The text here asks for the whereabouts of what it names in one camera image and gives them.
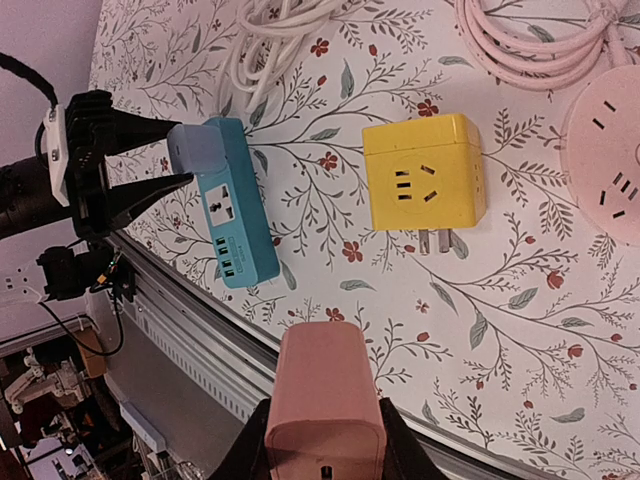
pink round power socket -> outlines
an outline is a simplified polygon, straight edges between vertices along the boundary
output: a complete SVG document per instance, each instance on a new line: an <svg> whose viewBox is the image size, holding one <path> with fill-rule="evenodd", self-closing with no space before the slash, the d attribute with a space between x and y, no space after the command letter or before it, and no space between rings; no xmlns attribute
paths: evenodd
<svg viewBox="0 0 640 480"><path fill-rule="evenodd" d="M562 166L578 207L614 239L640 245L640 66L581 93L565 125Z"/></svg>

floral tablecloth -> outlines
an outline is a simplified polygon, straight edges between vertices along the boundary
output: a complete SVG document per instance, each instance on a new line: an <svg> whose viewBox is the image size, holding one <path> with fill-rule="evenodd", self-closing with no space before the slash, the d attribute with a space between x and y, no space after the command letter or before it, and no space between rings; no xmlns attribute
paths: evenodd
<svg viewBox="0 0 640 480"><path fill-rule="evenodd" d="M543 41L588 16L577 0L486 7ZM120 109L203 122L219 113L234 10L105 0L92 86ZM620 28L636 58L637 3ZM451 0L350 0L255 112L225 106L246 126L281 277L224 287L196 185L128 232L276 337L298 322L359 325L380 392L425 425L562 477L640 472L640 251L583 218L559 167L560 127L583 86L501 84L466 51ZM449 254L425 257L415 232L371 230L361 130L451 112L481 130L489 211L455 232ZM114 183L170 173L164 144L109 163Z"/></svg>

pink power strip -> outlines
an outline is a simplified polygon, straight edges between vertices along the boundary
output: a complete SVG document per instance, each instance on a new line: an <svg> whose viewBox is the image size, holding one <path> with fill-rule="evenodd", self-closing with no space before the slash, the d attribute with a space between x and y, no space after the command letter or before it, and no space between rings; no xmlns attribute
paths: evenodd
<svg viewBox="0 0 640 480"><path fill-rule="evenodd" d="M273 480L380 480L387 437L360 329L296 325L280 351L265 438Z"/></svg>
<svg viewBox="0 0 640 480"><path fill-rule="evenodd" d="M620 242L640 245L640 67L593 80L567 118L561 158L582 213Z"/></svg>

yellow power socket cube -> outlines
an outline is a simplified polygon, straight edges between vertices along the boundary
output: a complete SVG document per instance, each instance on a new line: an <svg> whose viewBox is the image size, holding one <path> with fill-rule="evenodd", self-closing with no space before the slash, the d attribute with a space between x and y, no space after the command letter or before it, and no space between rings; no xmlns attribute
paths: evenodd
<svg viewBox="0 0 640 480"><path fill-rule="evenodd" d="M362 132L374 230L474 227L486 212L477 127L464 115Z"/></svg>

metal plug pin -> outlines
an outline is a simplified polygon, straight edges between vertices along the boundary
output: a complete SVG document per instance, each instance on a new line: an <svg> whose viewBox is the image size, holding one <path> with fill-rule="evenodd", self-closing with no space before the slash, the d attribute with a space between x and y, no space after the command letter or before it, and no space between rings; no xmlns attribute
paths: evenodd
<svg viewBox="0 0 640 480"><path fill-rule="evenodd" d="M418 243L420 255L429 255L429 230L418 230Z"/></svg>
<svg viewBox="0 0 640 480"><path fill-rule="evenodd" d="M449 253L451 250L451 230L438 230L438 250L440 253Z"/></svg>

